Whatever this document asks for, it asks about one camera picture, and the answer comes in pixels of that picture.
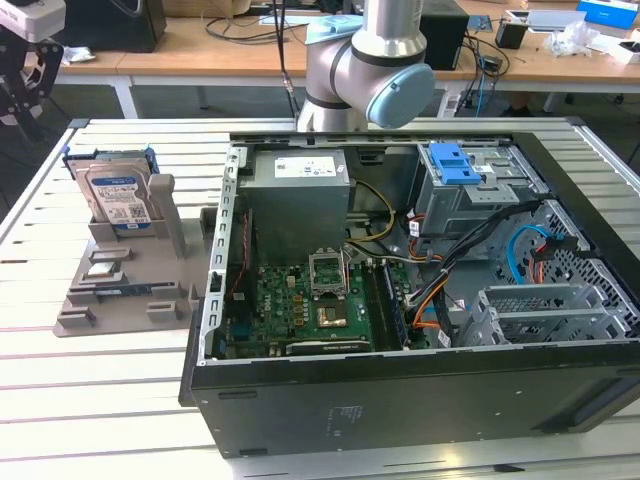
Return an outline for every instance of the floor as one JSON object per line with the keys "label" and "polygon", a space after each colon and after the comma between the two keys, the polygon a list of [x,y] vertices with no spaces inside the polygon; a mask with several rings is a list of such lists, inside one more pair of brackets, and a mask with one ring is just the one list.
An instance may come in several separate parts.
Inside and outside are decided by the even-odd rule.
{"label": "floor", "polygon": [[[134,95],[141,115],[145,118],[239,118],[239,117],[287,117],[286,97],[283,92],[270,88],[216,87],[207,89],[208,110],[198,108],[193,87],[136,87]],[[296,96],[300,102],[304,91]],[[31,180],[38,166],[44,161],[70,118],[122,118],[117,99],[110,87],[57,86],[53,99],[60,107],[47,102],[39,123],[44,129],[44,139],[27,142],[15,127],[0,124],[0,220],[15,203]],[[545,115],[542,105],[546,96],[536,95],[532,111]],[[640,96],[625,96],[621,105],[613,102],[613,95],[576,94],[573,104],[561,103],[554,116],[577,116],[587,124],[624,160],[628,159],[640,139]],[[439,97],[434,97],[424,116],[435,116]],[[507,106],[506,98],[497,93],[487,105],[482,116],[497,116]],[[474,116],[475,110],[460,112],[461,116]],[[633,166],[640,170],[640,154]]]}

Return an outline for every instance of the chip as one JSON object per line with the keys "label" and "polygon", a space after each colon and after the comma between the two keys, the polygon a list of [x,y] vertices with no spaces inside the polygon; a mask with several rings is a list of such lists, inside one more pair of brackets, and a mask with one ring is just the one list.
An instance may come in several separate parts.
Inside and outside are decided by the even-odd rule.
{"label": "chip", "polygon": [[344,328],[347,309],[343,301],[320,301],[316,305],[318,328]]}

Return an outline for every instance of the hard drive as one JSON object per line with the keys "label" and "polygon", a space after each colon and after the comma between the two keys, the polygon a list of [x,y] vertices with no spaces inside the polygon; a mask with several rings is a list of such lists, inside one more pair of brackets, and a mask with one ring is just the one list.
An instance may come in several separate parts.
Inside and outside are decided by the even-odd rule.
{"label": "hard drive", "polygon": [[67,154],[65,164],[93,213],[93,221],[116,231],[140,231],[161,219],[149,200],[148,183],[158,173],[153,150]]}

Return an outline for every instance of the yellow wire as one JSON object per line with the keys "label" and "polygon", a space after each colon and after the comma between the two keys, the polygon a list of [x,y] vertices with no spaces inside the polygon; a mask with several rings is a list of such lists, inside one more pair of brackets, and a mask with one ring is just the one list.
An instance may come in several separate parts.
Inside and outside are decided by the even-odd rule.
{"label": "yellow wire", "polygon": [[384,202],[384,204],[387,206],[387,208],[389,209],[389,223],[387,224],[386,228],[380,232],[380,233],[376,233],[375,235],[369,235],[367,237],[362,237],[362,238],[347,238],[347,241],[349,242],[372,242],[373,240],[377,240],[380,237],[384,237],[387,233],[389,233],[391,231],[391,229],[393,228],[393,224],[396,221],[396,212],[393,211],[393,207],[391,206],[391,203],[389,203],[389,200],[387,200],[385,198],[384,195],[382,195],[378,190],[376,190],[375,188],[373,188],[373,186],[371,186],[370,184],[368,184],[367,182],[363,182],[362,180],[356,180],[356,184],[362,184],[365,187],[371,189],[372,192],[374,192],[376,194],[376,196],[382,200]]}

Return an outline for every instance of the wooden desk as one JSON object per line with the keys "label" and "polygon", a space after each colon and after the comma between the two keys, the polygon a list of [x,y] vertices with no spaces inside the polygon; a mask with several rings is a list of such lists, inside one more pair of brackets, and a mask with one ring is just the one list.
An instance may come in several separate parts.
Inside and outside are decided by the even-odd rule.
{"label": "wooden desk", "polygon": [[[505,9],[520,8],[517,0],[494,4],[457,0],[469,13],[500,18]],[[572,3],[532,3],[535,9],[572,9]],[[239,19],[238,23],[250,23]],[[232,27],[227,35],[265,33],[272,26]],[[305,28],[296,30],[305,38]],[[493,44],[495,31],[477,35]],[[287,33],[286,65],[296,86],[305,84],[306,48]],[[542,42],[546,34],[527,32],[522,48],[505,50],[509,72],[496,85],[503,91],[640,93],[640,65],[620,65],[612,57],[594,52],[592,57],[554,58]],[[489,47],[483,53],[497,55]],[[445,90],[438,116],[452,116],[453,106],[474,77],[471,52],[463,49],[458,69],[436,72],[436,87]],[[109,84],[118,95],[125,118],[138,118],[131,87],[134,85],[195,86],[201,106],[207,105],[205,86],[282,86],[278,51],[274,44],[239,45],[206,34],[198,18],[169,18],[167,30],[153,54],[100,53],[97,63],[64,68],[58,83]]]}
{"label": "wooden desk", "polygon": [[[240,19],[251,23],[254,19]],[[222,32],[222,22],[214,25]],[[232,26],[228,36],[250,36],[273,31],[273,26]],[[303,45],[306,28],[296,29],[297,39],[286,32],[286,67],[292,77],[304,77],[307,49]],[[438,80],[460,80],[473,77],[475,69],[464,72],[436,72]],[[118,72],[126,75],[198,75],[198,76],[272,76],[280,82],[280,60],[275,44],[239,45],[209,36],[199,18],[169,18],[167,30],[152,55],[127,53],[118,64]]]}
{"label": "wooden desk", "polygon": [[[489,15],[493,19],[499,19],[504,10],[519,9],[519,2],[510,0],[506,5],[499,5],[473,0],[456,0],[458,4],[470,15]],[[572,10],[572,3],[531,3],[532,9],[536,10]],[[493,24],[494,32],[478,32],[478,38],[490,42],[494,45],[498,22]],[[617,30],[620,35],[628,32]],[[558,57],[554,58],[543,46],[542,43],[547,38],[547,34],[531,33],[525,34],[522,46],[519,50],[503,51],[511,60],[511,67],[507,74],[500,79],[500,83],[506,82],[554,82],[559,83],[563,91],[575,91],[568,89],[567,84],[599,84],[611,85],[639,85],[640,65],[622,65],[610,55],[593,52],[591,57]],[[500,57],[500,54],[493,51],[488,46],[481,47],[483,53]],[[474,69],[474,58],[468,49],[463,49],[460,55],[460,66],[464,70]]]}
{"label": "wooden desk", "polygon": [[[238,23],[251,23],[240,19]],[[221,32],[223,25],[214,26]],[[273,31],[273,26],[233,26],[228,36],[249,36]],[[306,28],[286,33],[285,59],[297,87],[305,85],[307,52],[303,41]],[[468,82],[475,69],[459,68],[436,72],[437,87],[448,82]],[[133,85],[272,86],[281,87],[280,61],[275,44],[239,45],[213,38],[205,32],[199,18],[169,18],[167,30],[153,54],[128,53],[118,64],[118,73],[129,76]],[[204,89],[198,90],[201,105],[206,104]],[[131,111],[127,118],[137,118]]]}

